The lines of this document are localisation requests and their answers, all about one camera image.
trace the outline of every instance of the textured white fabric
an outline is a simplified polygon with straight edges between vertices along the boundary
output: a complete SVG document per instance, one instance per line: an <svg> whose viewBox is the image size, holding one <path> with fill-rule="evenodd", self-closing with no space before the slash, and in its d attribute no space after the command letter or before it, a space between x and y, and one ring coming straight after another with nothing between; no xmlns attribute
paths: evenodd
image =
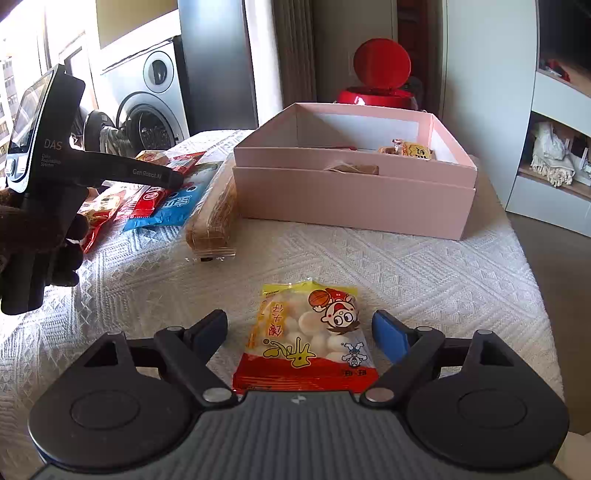
<svg viewBox="0 0 591 480"><path fill-rule="evenodd" d="M208 157L223 158L243 135L202 134L189 148L219 141ZM370 319L378 308L411 327L429 325L447 336L494 330L562 395L540 292L484 175L461 242L242 220L236 247L233 259L203 263L191 258L178 228L122 235L113 228L80 269L76 288L48 288L40 310L0 317L0 470L7 480L27 478L41 465L27 434L27 412L102 333L122 329L129 338L151 336L164 326L190 326L221 308L229 335L209 366L229 384L258 293L269 282L312 277L359 286L360 320L370 342ZM370 347L384 371L387 360Z"/></svg>

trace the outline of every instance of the gloved hand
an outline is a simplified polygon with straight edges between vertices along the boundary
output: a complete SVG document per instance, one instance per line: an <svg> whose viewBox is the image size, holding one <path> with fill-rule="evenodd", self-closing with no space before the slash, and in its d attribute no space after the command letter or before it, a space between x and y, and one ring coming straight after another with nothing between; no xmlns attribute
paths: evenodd
<svg viewBox="0 0 591 480"><path fill-rule="evenodd" d="M76 270L84 256L80 245L63 240L57 218L18 208L21 194L10 189L0 190L0 297L2 271L10 255L16 252L47 252L60 247L51 277L53 285L73 287L78 284ZM88 221L76 215L66 238L82 240L88 233Z"/></svg>

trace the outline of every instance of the white candy ball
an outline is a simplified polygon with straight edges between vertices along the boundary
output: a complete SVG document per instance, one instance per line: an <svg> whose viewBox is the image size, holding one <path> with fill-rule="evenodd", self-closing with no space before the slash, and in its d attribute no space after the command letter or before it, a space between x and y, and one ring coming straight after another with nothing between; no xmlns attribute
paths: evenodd
<svg viewBox="0 0 591 480"><path fill-rule="evenodd" d="M300 338L300 349L308 342L308 337L301 332L290 332L287 334L287 340L296 345L298 337Z"/></svg>
<svg viewBox="0 0 591 480"><path fill-rule="evenodd" d="M295 318L299 318L304 312L310 310L308 295L304 293L294 293L290 298L290 313Z"/></svg>
<svg viewBox="0 0 591 480"><path fill-rule="evenodd" d="M337 362L340 364L344 364L345 361L343 360L343 352L331 352L326 357L328 360L332 360L333 362Z"/></svg>
<svg viewBox="0 0 591 480"><path fill-rule="evenodd" d="M300 331L300 325L298 324L298 321L293 317L287 317L285 319L285 328L287 329L288 332L299 332Z"/></svg>
<svg viewBox="0 0 591 480"><path fill-rule="evenodd" d="M310 341L310 352L315 353L318 357L325 356L328 352L326 348L327 338L328 335L326 335L324 332L315 334Z"/></svg>
<svg viewBox="0 0 591 480"><path fill-rule="evenodd" d="M314 335L317 332L326 330L322 321L320 320L322 315L320 313L309 311L305 312L300 316L298 323L300 324L300 330L306 335Z"/></svg>
<svg viewBox="0 0 591 480"><path fill-rule="evenodd" d="M342 344L351 343L351 341L345 335L331 335L326 343L329 350L333 350L335 352L348 352L349 349Z"/></svg>

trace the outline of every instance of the blue gripper pad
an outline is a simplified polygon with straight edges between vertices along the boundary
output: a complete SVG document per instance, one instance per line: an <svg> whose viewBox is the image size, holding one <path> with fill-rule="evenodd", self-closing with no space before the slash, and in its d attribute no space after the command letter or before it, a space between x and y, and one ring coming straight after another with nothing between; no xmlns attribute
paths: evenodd
<svg viewBox="0 0 591 480"><path fill-rule="evenodd" d="M407 333L392 320L398 321L385 310L378 310L372 317L371 331L378 348L395 364L408 353L410 345Z"/></svg>

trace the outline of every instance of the washing machine door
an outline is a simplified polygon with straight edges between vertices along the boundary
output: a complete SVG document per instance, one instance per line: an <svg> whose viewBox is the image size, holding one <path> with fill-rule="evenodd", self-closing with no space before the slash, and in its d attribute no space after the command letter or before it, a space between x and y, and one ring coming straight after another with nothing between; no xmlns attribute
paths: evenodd
<svg viewBox="0 0 591 480"><path fill-rule="evenodd" d="M167 150L184 140L172 110L153 93L128 95L119 106L115 126L125 131L137 153Z"/></svg>

